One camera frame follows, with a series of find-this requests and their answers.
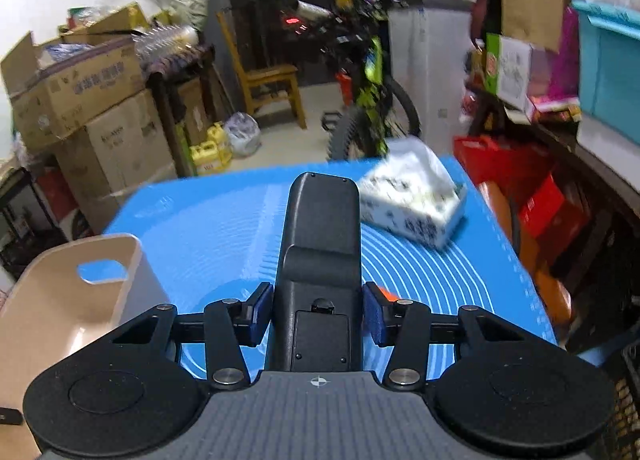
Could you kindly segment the grey plastic bag on floor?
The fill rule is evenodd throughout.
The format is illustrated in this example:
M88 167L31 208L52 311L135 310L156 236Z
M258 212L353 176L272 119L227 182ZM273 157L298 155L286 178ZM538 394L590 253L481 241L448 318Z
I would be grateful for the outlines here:
M226 123L224 132L227 134L234 157L250 157L262 145L262 132L254 117L244 113L233 113Z

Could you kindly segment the large stacked cardboard box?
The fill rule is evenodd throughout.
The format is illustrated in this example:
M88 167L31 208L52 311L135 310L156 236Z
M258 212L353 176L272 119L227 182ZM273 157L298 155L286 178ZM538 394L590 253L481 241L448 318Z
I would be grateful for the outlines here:
M138 189L177 177L149 90L96 116L58 142L53 154L95 233Z

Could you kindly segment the orange plastic piece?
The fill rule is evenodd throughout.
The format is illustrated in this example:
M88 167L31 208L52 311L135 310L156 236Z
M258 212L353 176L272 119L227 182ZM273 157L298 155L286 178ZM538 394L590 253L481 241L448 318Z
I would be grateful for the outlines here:
M395 303L399 299L399 297L396 294L390 292L389 290L386 290L385 287L379 287L378 290L380 290L380 292L384 295L384 297L390 303Z

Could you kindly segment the green white carton box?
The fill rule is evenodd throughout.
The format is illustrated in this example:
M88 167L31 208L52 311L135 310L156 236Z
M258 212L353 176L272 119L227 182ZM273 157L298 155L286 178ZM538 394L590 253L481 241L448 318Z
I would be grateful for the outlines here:
M527 102L532 46L498 34L486 36L485 88L523 111Z

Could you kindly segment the red box under table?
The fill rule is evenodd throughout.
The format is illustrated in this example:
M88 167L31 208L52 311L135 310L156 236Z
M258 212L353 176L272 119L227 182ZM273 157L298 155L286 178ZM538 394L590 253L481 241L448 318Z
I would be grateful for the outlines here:
M474 185L495 183L514 202L550 264L589 223L591 209L582 188L539 143L459 136L454 138L454 156Z

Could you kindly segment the upper stacked cardboard box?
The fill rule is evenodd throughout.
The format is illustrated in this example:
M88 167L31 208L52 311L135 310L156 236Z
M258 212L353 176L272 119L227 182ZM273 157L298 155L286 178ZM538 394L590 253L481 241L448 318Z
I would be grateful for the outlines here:
M67 138L144 88L129 36L42 66L43 45L25 35L1 61L13 125L32 153Z

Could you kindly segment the beige plastic storage bin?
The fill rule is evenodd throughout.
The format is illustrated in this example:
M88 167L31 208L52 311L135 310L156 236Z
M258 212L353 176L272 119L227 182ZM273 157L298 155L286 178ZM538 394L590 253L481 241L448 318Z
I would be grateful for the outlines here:
M122 279L82 279L79 267L117 261ZM145 310L167 304L142 244L101 235L44 252L23 272L1 310L1 406L21 410L39 373Z

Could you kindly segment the white tissue pack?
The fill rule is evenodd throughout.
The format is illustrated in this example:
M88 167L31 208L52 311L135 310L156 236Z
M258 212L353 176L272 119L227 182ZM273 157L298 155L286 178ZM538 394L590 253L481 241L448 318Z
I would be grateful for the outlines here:
M463 218L468 188L419 138L388 139L386 146L385 157L357 183L361 220L443 249Z

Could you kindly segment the green black bicycle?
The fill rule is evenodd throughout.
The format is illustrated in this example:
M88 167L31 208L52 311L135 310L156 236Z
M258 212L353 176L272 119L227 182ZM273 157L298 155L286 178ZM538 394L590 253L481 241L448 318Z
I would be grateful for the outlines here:
M326 66L346 79L350 91L342 111L323 115L330 161L384 157L390 140L420 136L418 110L392 76L386 21L301 0L293 16L295 33L320 44Z

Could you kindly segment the black metal shelf rack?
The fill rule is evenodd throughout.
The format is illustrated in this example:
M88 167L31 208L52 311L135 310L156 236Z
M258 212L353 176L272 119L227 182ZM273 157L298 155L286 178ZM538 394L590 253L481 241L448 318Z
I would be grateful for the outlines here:
M61 171L55 167L35 177L14 169L1 181L1 266L17 280L46 250L70 242L66 227L77 203Z

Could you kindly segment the yellow oil jug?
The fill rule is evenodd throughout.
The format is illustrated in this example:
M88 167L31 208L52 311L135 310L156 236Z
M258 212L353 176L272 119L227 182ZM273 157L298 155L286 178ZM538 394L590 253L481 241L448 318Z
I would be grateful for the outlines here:
M206 139L190 146L192 163L198 176L223 173L232 160L232 150L227 133L221 123L207 129Z

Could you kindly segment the white appliance cabinet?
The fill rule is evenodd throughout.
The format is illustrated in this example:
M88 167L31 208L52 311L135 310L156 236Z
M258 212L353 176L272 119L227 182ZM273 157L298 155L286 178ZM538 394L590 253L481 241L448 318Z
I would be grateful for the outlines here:
M467 0L422 0L388 12L393 79L416 107L421 140L438 155L450 154L462 134L471 11Z

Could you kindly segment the wooden chair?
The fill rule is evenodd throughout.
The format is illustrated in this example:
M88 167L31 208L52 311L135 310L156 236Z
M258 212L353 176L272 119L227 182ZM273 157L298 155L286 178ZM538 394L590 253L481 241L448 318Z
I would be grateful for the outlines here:
M230 12L230 8L222 9L216 13L216 18L231 54L233 70L240 84L246 113L254 116L263 106L286 100L290 104L298 126L306 129L306 113L298 86L296 66L280 64L258 68L258 70L244 68L228 22Z

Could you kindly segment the teal plastic storage bin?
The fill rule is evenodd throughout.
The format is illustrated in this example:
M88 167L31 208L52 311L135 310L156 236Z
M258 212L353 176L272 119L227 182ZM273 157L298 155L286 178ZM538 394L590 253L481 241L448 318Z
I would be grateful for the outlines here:
M637 142L639 12L588 0L572 0L572 8L578 15L582 112Z

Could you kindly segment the black remote control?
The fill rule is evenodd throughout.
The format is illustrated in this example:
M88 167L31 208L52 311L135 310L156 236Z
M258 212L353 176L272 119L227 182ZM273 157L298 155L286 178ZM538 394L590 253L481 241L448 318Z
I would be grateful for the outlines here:
M265 368L362 368L359 193L352 180L303 173L288 195Z

